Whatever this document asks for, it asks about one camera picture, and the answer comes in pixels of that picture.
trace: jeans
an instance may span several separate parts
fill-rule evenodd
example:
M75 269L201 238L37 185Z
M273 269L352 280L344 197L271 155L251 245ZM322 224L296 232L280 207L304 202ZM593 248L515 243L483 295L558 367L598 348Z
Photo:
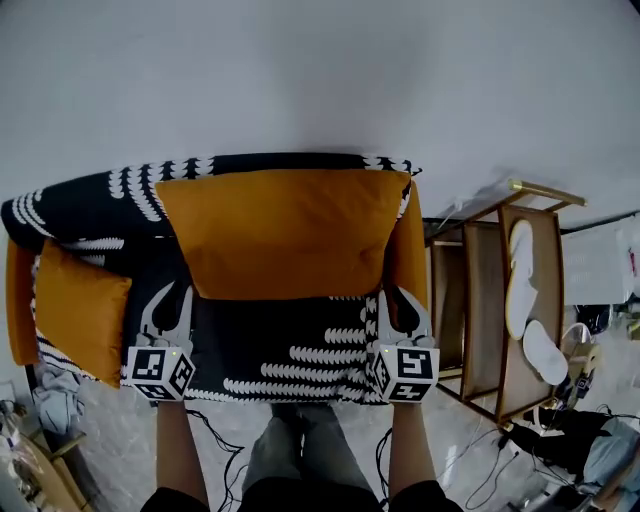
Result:
M371 491L347 444L338 418L329 406L301 405L304 445L299 435L279 417L273 417L253 445L242 492L264 478L321 480Z

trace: slipper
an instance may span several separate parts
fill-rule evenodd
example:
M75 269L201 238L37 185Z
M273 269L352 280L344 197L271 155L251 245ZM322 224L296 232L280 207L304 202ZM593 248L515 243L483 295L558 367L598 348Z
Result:
M519 340L524 335L529 314L538 296L529 279L533 275L533 229L526 220L519 220L509 237L511 276L505 300L505 322L509 336Z
M567 376L569 364L562 351L551 341L537 320L527 324L522 343L524 355L545 382L557 386Z

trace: wooden shelf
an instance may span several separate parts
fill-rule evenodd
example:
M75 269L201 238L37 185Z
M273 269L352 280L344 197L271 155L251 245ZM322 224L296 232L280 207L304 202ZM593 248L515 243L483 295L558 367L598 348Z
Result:
M430 245L433 278L430 303L434 337L440 348L440 369L462 365L464 342L465 282L462 244Z
M429 310L441 354L438 388L496 424L553 397L553 387L529 364L522 341L511 339L505 325L513 225L526 219L533 229L530 282L538 295L529 318L540 321L560 346L564 279L555 212L586 205L582 197L535 183L509 180L508 185L511 195L435 233L425 244ZM513 206L528 196L559 202L546 210Z
M538 290L530 319L542 323L549 337L560 345L563 317L562 249L558 216L555 213L516 206L498 209L502 231L502 259L504 264L504 294L510 275L509 235L513 225L526 219L533 228L533 276L531 285ZM544 382L527 361L522 341L509 337L503 351L503 368L498 394L497 417L510 417L553 396L553 387Z
M466 224L467 324L462 398L495 392L504 343L504 274L498 224Z

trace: floor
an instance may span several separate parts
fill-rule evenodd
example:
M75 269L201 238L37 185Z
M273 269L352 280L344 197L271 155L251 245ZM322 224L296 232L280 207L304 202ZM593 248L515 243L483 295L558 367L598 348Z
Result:
M640 344L627 341L622 329L615 328L600 335L598 340L602 344L604 363L580 408L594 410L607 403L616 413L637 414L640 390L634 383L637 385L639 380ZM139 510L155 485L155 409L131 389L116 392L95 382L82 385L81 397L86 405L81 428L88 434L81 451L100 489L99 494L91 496L94 508L113 512ZM268 406L205 401L190 402L189 406L202 411L225 440L247 447L237 463L234 462L235 473L248 460L251 445L268 421ZM380 496L374 451L391 425L390 407L338 404L335 409L365 476ZM490 431L493 425L437 390L427 397L423 411L436 472L442 475L440 483L449 498L464 507L495 461L498 434L488 434L447 470L455 455L461 453L472 438ZM211 506L216 510L223 496L222 472L227 454L215 445L199 420L192 419L191 425ZM509 450L503 451L498 467L511 456ZM388 452L383 467L387 464ZM493 479L469 503L470 507L489 496L492 483ZM509 501L522 503L535 496L544 485L543 477L533 472L531 458L521 454L510 465L510 470L501 474L493 497L478 510L501 510ZM239 496L239 483L234 492Z

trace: white wall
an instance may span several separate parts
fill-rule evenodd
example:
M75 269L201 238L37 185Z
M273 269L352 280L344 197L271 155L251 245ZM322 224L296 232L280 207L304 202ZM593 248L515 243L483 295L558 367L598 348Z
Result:
M0 197L202 153L406 156L424 215L524 176L636 208L627 0L5 0Z

